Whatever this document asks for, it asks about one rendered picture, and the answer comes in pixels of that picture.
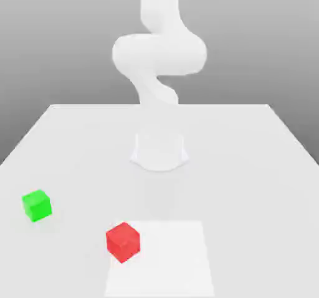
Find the small green cube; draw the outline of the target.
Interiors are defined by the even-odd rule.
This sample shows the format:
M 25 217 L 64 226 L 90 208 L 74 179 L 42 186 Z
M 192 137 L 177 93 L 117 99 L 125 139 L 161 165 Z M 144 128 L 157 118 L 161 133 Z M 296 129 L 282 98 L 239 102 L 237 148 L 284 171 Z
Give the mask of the small green cube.
M 39 221 L 52 214 L 50 198 L 43 190 L 35 190 L 23 195 L 22 204 L 31 222 Z

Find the small red cube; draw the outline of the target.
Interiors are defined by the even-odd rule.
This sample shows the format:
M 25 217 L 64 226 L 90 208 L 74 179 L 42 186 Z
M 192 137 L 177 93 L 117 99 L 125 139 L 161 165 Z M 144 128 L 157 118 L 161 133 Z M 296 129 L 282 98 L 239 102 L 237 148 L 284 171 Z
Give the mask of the small red cube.
M 127 222 L 105 233 L 107 250 L 117 261 L 124 263 L 140 252 L 140 234 Z

